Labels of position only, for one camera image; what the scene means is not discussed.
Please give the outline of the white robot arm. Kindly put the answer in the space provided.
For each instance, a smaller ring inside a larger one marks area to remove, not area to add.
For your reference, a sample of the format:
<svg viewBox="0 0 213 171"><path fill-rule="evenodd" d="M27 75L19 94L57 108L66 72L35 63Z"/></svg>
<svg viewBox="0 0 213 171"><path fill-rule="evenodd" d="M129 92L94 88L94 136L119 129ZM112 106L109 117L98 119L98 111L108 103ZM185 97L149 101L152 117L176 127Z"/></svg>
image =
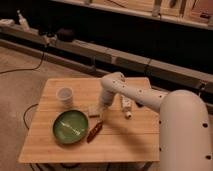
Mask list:
<svg viewBox="0 0 213 171"><path fill-rule="evenodd" d="M119 93L159 114L160 171L213 171L208 111L197 94L132 86L121 72L103 76L100 84L101 105L111 106Z"/></svg>

